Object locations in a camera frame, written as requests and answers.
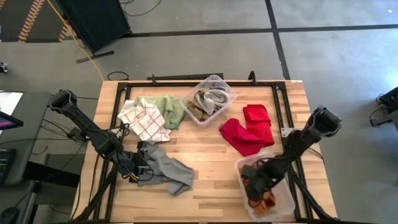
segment gray towel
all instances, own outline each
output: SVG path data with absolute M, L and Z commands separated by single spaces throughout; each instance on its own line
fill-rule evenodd
M 138 182 L 138 186 L 161 184 L 170 182 L 168 191 L 174 196 L 178 196 L 186 190 L 192 188 L 193 185 L 193 169 L 187 167 L 176 159 L 171 159 L 166 155 L 164 148 L 156 145 L 148 145 L 146 147 L 148 155 L 155 161 L 148 161 L 148 165 L 154 170 L 154 177 L 149 181 Z M 148 179 L 151 171 L 140 175 L 142 179 Z
M 206 93 L 199 91 L 195 99 L 208 115 L 212 115 L 229 102 L 228 94 L 223 90 L 209 90 Z

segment red cloth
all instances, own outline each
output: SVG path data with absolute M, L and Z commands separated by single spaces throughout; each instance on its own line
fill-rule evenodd
M 247 130 L 239 120 L 231 118 L 220 127 L 221 135 L 243 156 L 257 154 L 261 148 L 273 145 L 271 120 L 263 105 L 247 105 L 243 108 Z
M 264 141 L 254 134 L 249 133 L 239 123 L 238 119 L 231 118 L 220 127 L 221 135 L 243 156 L 257 154 Z
M 271 120 L 263 105 L 247 105 L 243 108 L 248 131 L 264 140 L 264 147 L 275 144 L 271 131 Z

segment wooden tabletop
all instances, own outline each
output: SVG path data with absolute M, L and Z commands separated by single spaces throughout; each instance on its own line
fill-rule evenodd
M 94 122 L 101 128 L 109 128 L 118 82 L 104 82 L 98 100 Z M 304 84 L 301 81 L 286 81 L 287 93 L 296 128 L 303 128 L 311 114 L 308 107 Z M 275 144 L 267 147 L 269 152 L 282 152 L 280 132 L 275 111 L 271 87 L 233 87 L 238 99 L 205 130 L 198 129 L 188 115 L 183 119 L 180 129 L 173 130 L 170 142 L 160 143 L 169 157 L 174 157 L 195 170 L 193 188 L 178 197 L 167 192 L 168 184 L 138 187 L 118 175 L 112 222 L 250 222 L 247 211 L 243 208 L 242 192 L 239 189 L 234 163 L 242 158 L 221 136 L 218 128 L 230 118 L 239 119 L 245 125 L 243 107 L 248 104 L 262 104 L 272 121 L 272 133 Z M 185 96 L 192 87 L 134 87 L 130 99 L 137 96 Z M 279 95 L 284 116 L 282 95 Z M 124 140 L 124 148 L 136 151 L 139 138 L 133 134 Z M 312 146 L 320 152 L 317 145 Z M 102 159 L 94 168 L 97 153 L 93 146 L 88 146 L 81 172 L 81 195 L 78 210 L 80 214 L 87 206 L 96 169 L 94 192 L 98 188 Z M 331 216 L 336 217 L 335 206 L 322 160 L 307 151 L 302 156 L 303 168 L 309 191 L 317 202 Z M 108 192 L 103 197 L 101 217 L 104 217 Z M 293 213 L 278 221 L 294 220 Z

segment clear plastic bin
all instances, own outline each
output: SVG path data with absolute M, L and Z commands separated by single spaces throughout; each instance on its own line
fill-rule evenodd
M 282 215 L 291 214 L 295 208 L 292 194 L 290 193 L 289 187 L 287 186 L 285 179 L 280 181 L 272 189 L 272 193 L 274 193 L 275 195 L 275 207 L 271 208 L 265 215 L 261 217 L 255 215 L 254 210 L 248 204 L 248 196 L 246 195 L 246 191 L 244 189 L 241 175 L 239 173 L 239 168 L 243 167 L 243 165 L 251 165 L 260 158 L 274 157 L 274 156 L 275 156 L 274 153 L 256 154 L 253 156 L 247 156 L 243 159 L 236 161 L 235 163 L 236 176 L 238 178 L 239 186 L 242 190 L 244 207 L 248 211 L 250 218 L 255 222 L 273 221 L 275 218 L 280 217 Z
M 218 110 L 215 114 L 211 115 L 206 121 L 199 121 L 192 113 L 190 110 L 187 108 L 187 104 L 189 101 L 191 101 L 199 90 L 202 91 L 208 91 L 210 88 L 216 88 L 216 87 L 222 87 L 225 89 L 229 96 L 229 102 L 227 105 L 222 107 L 220 110 Z M 184 98 L 180 100 L 180 104 L 184 108 L 184 110 L 189 114 L 191 119 L 195 122 L 195 124 L 200 127 L 200 128 L 205 128 L 207 127 L 211 121 L 213 121 L 219 114 L 221 114 L 226 108 L 228 108 L 233 101 L 237 99 L 237 94 L 236 92 L 226 83 L 224 80 L 222 80 L 219 76 L 217 75 L 210 75 L 207 79 L 205 79 L 203 82 L 199 83 L 197 86 L 193 88 L 193 90 Z

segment gray floor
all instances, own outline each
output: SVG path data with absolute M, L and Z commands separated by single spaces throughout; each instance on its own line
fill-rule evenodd
M 157 0 L 136 1 L 140 13 Z M 272 0 L 278 27 L 398 24 L 396 1 Z M 264 1 L 163 0 L 142 17 L 130 17 L 133 32 L 269 28 Z M 398 86 L 398 30 L 281 33 L 290 76 L 304 80 L 312 109 L 325 105 L 343 119 L 341 131 L 321 142 L 326 171 L 342 220 L 396 223 L 398 207 L 398 133 L 390 124 L 371 128 L 375 97 Z M 283 79 L 272 34 L 228 34 L 123 39 L 104 50 L 116 54 L 96 61 L 104 76 L 121 70 L 130 79 L 152 74 L 183 75 L 223 72 L 225 78 Z M 0 89 L 51 91 L 68 88 L 79 96 L 96 97 L 101 81 L 90 63 L 77 65 L 83 54 L 74 42 L 61 44 L 1 43 L 0 60 L 10 64 L 0 74 Z M 89 116 L 96 101 L 80 100 Z M 46 118 L 72 126 L 48 112 Z M 55 137 L 42 131 L 40 135 Z M 38 142 L 35 150 L 69 154 L 73 142 Z M 42 162 L 44 156 L 32 157 Z M 70 207 L 59 208 L 69 211 Z M 37 223 L 60 217 L 40 208 Z

